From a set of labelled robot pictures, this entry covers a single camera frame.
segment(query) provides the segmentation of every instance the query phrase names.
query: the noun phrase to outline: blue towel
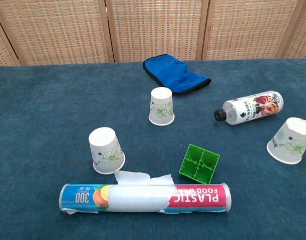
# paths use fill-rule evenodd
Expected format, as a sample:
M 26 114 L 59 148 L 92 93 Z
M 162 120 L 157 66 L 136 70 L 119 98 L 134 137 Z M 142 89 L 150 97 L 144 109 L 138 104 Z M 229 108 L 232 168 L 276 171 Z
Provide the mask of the blue towel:
M 161 86 L 174 94 L 183 94 L 210 84 L 211 79 L 187 71 L 187 64 L 169 54 L 151 57 L 143 62 L 144 70 Z

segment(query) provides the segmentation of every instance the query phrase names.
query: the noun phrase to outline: cup rim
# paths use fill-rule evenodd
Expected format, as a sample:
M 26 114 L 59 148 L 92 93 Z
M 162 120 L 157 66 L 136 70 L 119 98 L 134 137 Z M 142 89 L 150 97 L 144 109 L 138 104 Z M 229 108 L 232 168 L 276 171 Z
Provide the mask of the cup rim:
M 291 130 L 291 131 L 293 131 L 293 132 L 295 132 L 296 134 L 298 134 L 298 135 L 304 135 L 304 136 L 306 136 L 306 133 L 304 132 L 304 133 L 300 133 L 298 130 L 295 130 L 294 129 L 294 127 L 293 126 L 290 126 L 290 121 L 291 120 L 297 120 L 297 121 L 301 121 L 301 122 L 303 122 L 303 123 L 305 123 L 306 124 L 306 120 L 304 120 L 304 119 L 300 119 L 299 117 L 297 118 L 297 117 L 289 117 L 288 119 L 286 119 L 286 121 L 285 121 L 285 124 L 286 124 L 286 127 L 289 129 L 289 130 Z
M 158 124 L 158 123 L 152 121 L 151 118 L 150 118 L 150 115 L 148 115 L 148 120 L 149 120 L 152 124 L 154 124 L 154 125 L 156 125 L 156 126 L 167 126 L 167 125 L 170 125 L 172 122 L 174 122 L 174 119 L 175 119 L 175 114 L 173 114 L 173 118 L 172 118 L 172 120 L 171 120 L 170 122 L 165 123 L 165 124 Z
M 103 174 L 103 175 L 109 175 L 109 174 L 113 174 L 115 171 L 118 171 L 118 170 L 120 170 L 123 166 L 124 166 L 124 164 L 125 164 L 125 159 L 126 159 L 126 157 L 125 157 L 125 154 L 123 153 L 123 156 L 124 156 L 124 161 L 122 162 L 122 164 L 121 164 L 121 166 L 120 167 L 118 167 L 116 170 L 114 170 L 114 171 L 110 171 L 110 172 L 102 172 L 102 171 L 99 171 L 98 169 L 96 169 L 95 168 L 95 164 L 94 164 L 94 161 L 93 161 L 93 168 L 94 168 L 94 170 L 96 171 L 96 172 L 98 172 L 99 174 Z
M 282 160 L 278 157 L 276 157 L 269 149 L 268 145 L 269 143 L 271 142 L 271 140 L 266 144 L 266 150 L 267 152 L 271 155 L 272 158 L 274 158 L 275 160 L 281 162 L 281 163 L 284 163 L 284 164 L 288 164 L 288 165 L 294 165 L 294 164 L 298 164 L 301 160 L 302 160 L 302 157 L 300 157 L 300 159 L 298 161 L 294 161 L 294 162 L 289 162 L 289 161 L 285 161 L 285 160 Z

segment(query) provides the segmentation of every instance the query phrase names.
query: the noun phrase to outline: torn plastic wrap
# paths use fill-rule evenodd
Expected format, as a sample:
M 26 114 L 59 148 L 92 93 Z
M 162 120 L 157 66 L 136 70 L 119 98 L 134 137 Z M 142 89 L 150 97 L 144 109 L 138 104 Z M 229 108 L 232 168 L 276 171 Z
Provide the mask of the torn plastic wrap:
M 118 184 L 64 185 L 60 193 L 60 209 L 69 214 L 106 211 L 177 214 L 230 210 L 231 195 L 225 183 L 174 185 L 169 184 L 173 182 L 170 175 L 150 179 L 145 173 L 123 173 L 129 174 L 133 177 L 116 176 Z

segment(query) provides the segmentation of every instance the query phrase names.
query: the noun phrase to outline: woven wicker screen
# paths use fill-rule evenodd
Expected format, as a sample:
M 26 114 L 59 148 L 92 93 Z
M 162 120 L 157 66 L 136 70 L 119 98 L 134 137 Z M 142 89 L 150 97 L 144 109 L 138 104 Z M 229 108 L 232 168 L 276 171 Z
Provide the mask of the woven wicker screen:
M 202 59 L 273 58 L 296 0 L 210 0 Z
M 18 60 L 0 26 L 0 66 L 18 65 Z
M 208 0 L 106 0 L 116 62 L 201 59 Z
M 286 57 L 306 59 L 306 13 L 300 22 Z
M 113 62 L 104 0 L 0 0 L 22 64 Z

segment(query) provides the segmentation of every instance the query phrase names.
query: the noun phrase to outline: green flower print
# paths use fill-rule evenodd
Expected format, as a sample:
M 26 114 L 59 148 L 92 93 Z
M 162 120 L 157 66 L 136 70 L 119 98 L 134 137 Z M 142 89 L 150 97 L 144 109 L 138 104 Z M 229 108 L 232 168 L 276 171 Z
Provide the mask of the green flower print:
M 101 162 L 104 164 L 114 165 L 116 161 L 119 159 L 119 153 L 116 147 L 114 147 L 111 151 L 107 151 L 104 153 L 101 158 Z
M 116 147 L 117 147 L 117 150 L 118 150 L 119 154 L 123 154 L 123 151 L 122 151 L 121 146 L 119 145 L 118 141 L 117 141 Z
M 160 105 L 160 104 L 155 104 L 154 107 L 152 108 L 153 113 L 155 113 L 159 118 L 161 117 L 166 117 L 167 109 L 166 109 L 166 104 Z
M 306 149 L 306 141 L 294 140 L 291 143 L 286 143 L 284 147 L 289 151 L 292 155 L 303 154 Z
M 173 104 L 172 104 L 171 102 L 169 102 L 169 103 L 167 104 L 167 107 L 168 107 L 167 113 L 170 114 L 170 115 L 173 115 L 173 114 L 174 114 Z

